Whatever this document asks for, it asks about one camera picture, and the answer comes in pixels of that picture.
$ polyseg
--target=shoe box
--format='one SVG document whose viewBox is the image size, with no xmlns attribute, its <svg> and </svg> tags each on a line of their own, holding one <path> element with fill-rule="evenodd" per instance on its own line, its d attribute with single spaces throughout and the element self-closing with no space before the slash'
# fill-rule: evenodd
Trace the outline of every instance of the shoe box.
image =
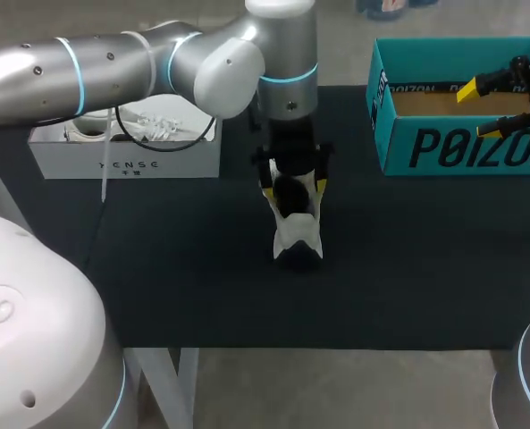
<svg viewBox="0 0 530 429">
<path fill-rule="evenodd" d="M 153 147 L 186 145 L 191 142 L 191 135 L 200 135 L 211 120 L 189 101 L 173 95 L 154 96 L 124 107 L 138 114 L 177 120 L 188 131 L 189 141 L 177 141 L 178 133 L 176 141 L 146 143 Z M 219 177 L 221 121 L 215 121 L 206 141 L 169 153 L 147 150 L 131 141 L 112 141 L 107 154 L 103 141 L 68 141 L 65 125 L 63 122 L 36 128 L 30 134 L 30 150 L 46 179 L 102 179 L 104 169 L 108 179 Z"/>
<path fill-rule="evenodd" d="M 528 55 L 529 37 L 379 38 L 366 91 L 380 166 L 390 176 L 530 174 L 530 128 L 506 139 L 477 127 L 530 112 L 520 85 L 458 104 L 479 73 Z"/>
</svg>

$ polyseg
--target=black mat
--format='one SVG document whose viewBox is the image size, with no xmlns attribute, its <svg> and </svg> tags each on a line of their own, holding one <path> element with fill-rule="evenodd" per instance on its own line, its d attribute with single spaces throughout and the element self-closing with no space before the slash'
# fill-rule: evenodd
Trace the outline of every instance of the black mat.
<svg viewBox="0 0 530 429">
<path fill-rule="evenodd" d="M 319 130 L 337 154 L 313 273 L 271 262 L 273 215 L 248 162 L 257 140 L 245 116 L 224 125 L 220 180 L 111 181 L 88 276 L 125 346 L 514 344 L 530 321 L 530 177 L 385 178 L 364 95 L 320 89 Z M 32 184 L 68 202 L 61 219 L 34 213 L 36 197 L 19 201 L 59 251 L 87 244 L 85 231 L 50 237 L 99 196 L 83 182 L 54 182 L 52 195 Z"/>
<path fill-rule="evenodd" d="M 29 130 L 0 132 L 0 176 L 37 237 L 80 269 L 101 212 L 99 181 L 45 181 L 26 141 Z"/>
</svg>

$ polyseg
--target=sneaker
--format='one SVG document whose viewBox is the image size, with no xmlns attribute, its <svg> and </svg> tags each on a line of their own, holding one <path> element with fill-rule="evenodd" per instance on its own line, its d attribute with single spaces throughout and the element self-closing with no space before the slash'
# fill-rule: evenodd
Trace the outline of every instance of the sneaker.
<svg viewBox="0 0 530 429">
<path fill-rule="evenodd" d="M 120 107 L 123 126 L 130 135 L 140 141 L 191 141 L 198 133 L 180 128 L 180 122 L 152 114 L 137 114 L 130 109 Z M 107 110 L 90 112 L 66 123 L 64 136 L 68 141 L 99 142 L 104 141 L 107 129 Z M 115 115 L 112 118 L 111 141 L 130 141 L 118 124 Z"/>
<path fill-rule="evenodd" d="M 320 240 L 320 203 L 324 186 L 317 188 L 315 172 L 303 176 L 280 174 L 269 161 L 273 187 L 263 194 L 274 213 L 273 258 L 292 267 L 319 263 L 324 254 Z"/>
</svg>

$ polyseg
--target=black cable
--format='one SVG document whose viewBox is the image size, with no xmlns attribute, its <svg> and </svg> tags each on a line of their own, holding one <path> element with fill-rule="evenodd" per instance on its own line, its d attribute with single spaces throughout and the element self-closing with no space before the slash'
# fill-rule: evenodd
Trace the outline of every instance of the black cable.
<svg viewBox="0 0 530 429">
<path fill-rule="evenodd" d="M 213 124 L 215 123 L 215 118 L 211 118 L 211 121 L 209 121 L 207 128 L 205 128 L 205 130 L 199 135 L 199 137 L 187 143 L 186 145 L 179 146 L 179 147 L 160 148 L 160 147 L 151 147 L 149 145 L 144 145 L 141 141 L 138 141 L 135 137 L 129 134 L 129 132 L 123 126 L 122 118 L 120 116 L 119 106 L 115 107 L 115 119 L 118 121 L 118 125 L 120 125 L 120 128 L 122 129 L 122 131 L 124 132 L 124 134 L 126 135 L 128 139 L 133 141 L 139 147 L 143 147 L 144 149 L 147 149 L 147 150 L 153 150 L 154 152 L 180 152 L 182 150 L 189 149 L 190 147 L 195 146 L 199 141 L 204 139 L 207 133 L 209 132 L 209 130 L 211 130 L 211 127 L 213 126 Z"/>
</svg>

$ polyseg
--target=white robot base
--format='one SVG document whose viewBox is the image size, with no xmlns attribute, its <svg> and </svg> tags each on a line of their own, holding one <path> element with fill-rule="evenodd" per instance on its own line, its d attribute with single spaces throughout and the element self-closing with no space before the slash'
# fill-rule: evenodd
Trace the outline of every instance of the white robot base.
<svg viewBox="0 0 530 429">
<path fill-rule="evenodd" d="M 128 377 L 89 280 L 0 218 L 0 429 L 136 429 Z"/>
</svg>

